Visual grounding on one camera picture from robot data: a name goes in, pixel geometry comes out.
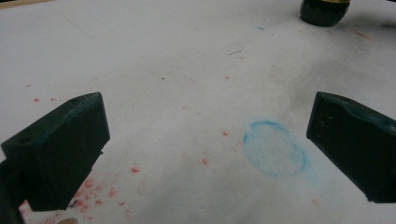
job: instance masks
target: paper surface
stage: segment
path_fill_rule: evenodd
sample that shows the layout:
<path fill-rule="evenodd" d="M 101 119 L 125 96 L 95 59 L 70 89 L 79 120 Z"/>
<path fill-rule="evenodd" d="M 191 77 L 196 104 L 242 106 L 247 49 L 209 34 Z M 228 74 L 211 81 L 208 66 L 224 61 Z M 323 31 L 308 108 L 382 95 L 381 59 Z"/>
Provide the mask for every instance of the paper surface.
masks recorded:
<path fill-rule="evenodd" d="M 57 0 L 0 11 L 0 141 L 84 93 L 111 139 L 27 223 L 393 223 L 309 140 L 317 91 L 396 119 L 396 4 L 320 28 L 299 1 Z"/>

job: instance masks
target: blue mark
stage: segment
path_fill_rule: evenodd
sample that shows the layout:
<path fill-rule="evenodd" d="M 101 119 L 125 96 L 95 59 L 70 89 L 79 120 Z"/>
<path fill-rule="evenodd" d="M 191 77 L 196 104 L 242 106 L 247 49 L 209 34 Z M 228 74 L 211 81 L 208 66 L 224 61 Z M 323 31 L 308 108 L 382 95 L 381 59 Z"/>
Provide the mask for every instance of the blue mark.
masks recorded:
<path fill-rule="evenodd" d="M 244 137 L 244 153 L 250 163 L 270 176 L 293 176 L 306 166 L 304 149 L 278 122 L 252 123 Z"/>

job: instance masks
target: red stain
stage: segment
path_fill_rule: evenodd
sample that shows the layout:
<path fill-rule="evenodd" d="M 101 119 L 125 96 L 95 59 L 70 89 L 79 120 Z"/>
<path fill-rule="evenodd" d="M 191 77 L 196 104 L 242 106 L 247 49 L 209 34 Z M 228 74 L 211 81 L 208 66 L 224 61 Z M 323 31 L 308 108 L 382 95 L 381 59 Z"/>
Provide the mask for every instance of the red stain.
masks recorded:
<path fill-rule="evenodd" d="M 84 194 L 83 190 L 78 190 L 77 193 L 75 194 L 75 198 L 78 198 L 79 196 L 81 196 L 83 194 Z"/>
<path fill-rule="evenodd" d="M 114 196 L 116 196 L 116 194 L 117 194 L 118 192 L 119 192 L 119 191 L 116 190 L 115 188 L 111 188 L 110 191 L 109 191 L 108 194 L 107 194 L 107 197 L 108 197 L 108 198 L 113 198 Z"/>
<path fill-rule="evenodd" d="M 311 200 L 312 204 L 314 204 L 315 206 L 319 206 L 319 202 L 317 199 L 312 199 Z"/>
<path fill-rule="evenodd" d="M 103 203 L 102 203 L 101 200 L 96 200 L 96 201 L 95 201 L 95 205 L 98 205 L 98 206 L 99 206 L 99 205 L 102 205 L 102 204 L 103 204 Z"/>
<path fill-rule="evenodd" d="M 129 210 L 129 209 L 125 210 L 125 217 L 126 218 L 131 218 L 132 217 L 132 211 Z"/>
<path fill-rule="evenodd" d="M 139 173 L 139 172 L 140 172 L 140 167 L 138 167 L 138 166 L 132 167 L 131 172 L 132 172 L 132 174 L 137 174 L 137 173 Z"/>
<path fill-rule="evenodd" d="M 96 190 L 98 190 L 98 191 L 102 191 L 102 190 L 103 190 L 103 186 L 102 186 L 102 185 L 98 185 L 98 186 L 96 186 Z"/>
<path fill-rule="evenodd" d="M 209 161 L 207 160 L 207 158 L 203 158 L 202 159 L 202 164 L 203 165 L 208 165 L 209 164 Z"/>
<path fill-rule="evenodd" d="M 93 186 L 93 179 L 87 179 L 86 181 L 84 181 L 84 187 L 89 189 Z"/>
<path fill-rule="evenodd" d="M 372 40 L 372 38 L 370 38 L 368 35 L 362 34 L 362 33 L 359 32 L 359 31 L 353 30 L 352 32 L 355 33 L 356 35 L 359 35 L 359 36 L 361 36 L 361 37 L 367 39 L 367 40 Z"/>
<path fill-rule="evenodd" d="M 45 223 L 46 224 L 55 224 L 55 221 L 52 220 L 52 219 L 47 218 Z"/>

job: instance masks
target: smudge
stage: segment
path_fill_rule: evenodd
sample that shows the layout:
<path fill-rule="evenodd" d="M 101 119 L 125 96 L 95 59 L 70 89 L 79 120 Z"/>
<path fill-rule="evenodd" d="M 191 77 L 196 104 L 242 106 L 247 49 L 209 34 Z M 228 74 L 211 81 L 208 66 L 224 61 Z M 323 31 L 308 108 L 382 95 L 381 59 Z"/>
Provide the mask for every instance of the smudge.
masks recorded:
<path fill-rule="evenodd" d="M 45 224 L 55 224 L 55 221 L 47 218 Z"/>
<path fill-rule="evenodd" d="M 250 125 L 244 153 L 254 167 L 273 177 L 297 175 L 306 166 L 304 149 L 285 127 L 271 120 Z"/>
<path fill-rule="evenodd" d="M 84 187 L 90 189 L 93 186 L 93 179 L 87 179 L 84 181 Z"/>
<path fill-rule="evenodd" d="M 95 201 L 95 205 L 97 205 L 97 206 L 100 206 L 100 205 L 102 205 L 103 203 L 102 203 L 102 200 L 100 200 L 100 199 L 98 199 L 98 200 L 96 200 Z"/>
<path fill-rule="evenodd" d="M 108 198 L 113 198 L 114 196 L 116 196 L 116 194 L 117 194 L 118 192 L 119 192 L 119 191 L 116 190 L 115 188 L 111 188 L 110 191 L 109 191 L 108 194 L 107 194 L 107 197 L 108 197 Z"/>
<path fill-rule="evenodd" d="M 140 172 L 140 167 L 138 167 L 138 166 L 132 167 L 131 172 L 132 172 L 132 174 L 137 174 L 137 173 L 139 173 L 139 172 Z"/>
<path fill-rule="evenodd" d="M 319 202 L 318 202 L 317 199 L 312 199 L 311 202 L 312 202 L 312 204 L 313 204 L 314 206 L 319 206 Z"/>
<path fill-rule="evenodd" d="M 361 37 L 363 37 L 364 39 L 367 39 L 367 40 L 372 40 L 372 38 L 370 38 L 368 35 L 365 35 L 365 34 L 363 34 L 363 33 L 361 33 L 361 32 L 359 32 L 359 31 L 356 31 L 356 30 L 351 30 L 354 34 L 356 34 L 356 35 L 359 35 L 359 36 L 361 36 Z"/>
<path fill-rule="evenodd" d="M 208 165 L 209 164 L 209 161 L 207 160 L 207 158 L 203 158 L 202 159 L 202 164 L 203 165 Z"/>
<path fill-rule="evenodd" d="M 126 218 L 131 218 L 132 217 L 132 211 L 129 209 L 126 209 L 124 212 L 124 215 Z"/>

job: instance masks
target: blue circle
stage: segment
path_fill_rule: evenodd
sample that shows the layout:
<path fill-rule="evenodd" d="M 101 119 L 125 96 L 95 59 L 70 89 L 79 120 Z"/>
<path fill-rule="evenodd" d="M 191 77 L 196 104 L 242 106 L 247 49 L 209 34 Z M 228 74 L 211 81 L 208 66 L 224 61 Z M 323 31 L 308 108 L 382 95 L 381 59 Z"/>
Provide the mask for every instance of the blue circle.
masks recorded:
<path fill-rule="evenodd" d="M 250 163 L 270 176 L 292 176 L 306 164 L 304 150 L 278 122 L 265 120 L 250 125 L 244 138 L 244 152 Z"/>

